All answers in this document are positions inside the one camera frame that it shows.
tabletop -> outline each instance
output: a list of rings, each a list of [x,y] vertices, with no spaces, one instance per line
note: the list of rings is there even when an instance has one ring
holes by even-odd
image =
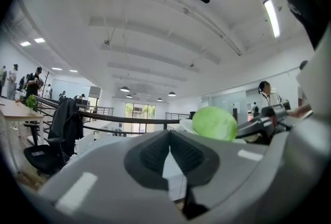
[[[20,102],[0,98],[0,103],[0,113],[4,116],[4,118],[22,118],[23,120],[29,118],[43,118],[43,115],[36,112],[32,113],[29,107],[26,107]]]

black jacket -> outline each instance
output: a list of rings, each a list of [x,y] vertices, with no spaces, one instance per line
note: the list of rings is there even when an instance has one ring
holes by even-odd
[[[83,122],[76,103],[71,98],[65,98],[54,113],[48,138],[63,138],[65,141],[61,143],[62,151],[71,156],[75,140],[82,137]],[[54,143],[52,147],[59,148],[59,145]]]

table leg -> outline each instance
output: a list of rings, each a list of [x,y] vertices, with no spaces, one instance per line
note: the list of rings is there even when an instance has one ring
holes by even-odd
[[[19,133],[19,138],[21,137],[21,131],[20,131],[20,122],[17,121],[17,131]]]
[[[6,134],[7,134],[7,138],[8,138],[8,147],[9,147],[9,152],[10,152],[10,156],[11,156],[11,159],[12,159],[12,162],[14,163],[14,167],[15,167],[15,170],[17,172],[20,172],[19,170],[19,167],[17,166],[17,163],[16,163],[16,160],[15,160],[15,157],[14,157],[14,152],[12,151],[12,146],[11,146],[11,142],[10,142],[10,128],[9,128],[9,122],[6,120]]]
[[[40,120],[40,123],[39,123],[39,129],[40,129],[40,131],[39,131],[39,133],[40,133],[40,144],[44,145],[45,143],[44,143],[44,139],[43,139],[43,120],[42,119]]]

green round object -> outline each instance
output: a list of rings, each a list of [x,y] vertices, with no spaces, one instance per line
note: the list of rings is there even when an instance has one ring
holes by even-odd
[[[207,106],[193,116],[193,129],[201,136],[232,141],[237,136],[237,121],[226,110]]]

ceiling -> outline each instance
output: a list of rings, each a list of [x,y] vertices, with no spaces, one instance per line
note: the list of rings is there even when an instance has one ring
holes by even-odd
[[[302,31],[286,0],[273,0],[275,39],[265,0],[16,0],[9,13],[17,43],[44,65],[74,68],[112,92],[123,85],[154,99],[199,82],[221,65],[267,49]]]

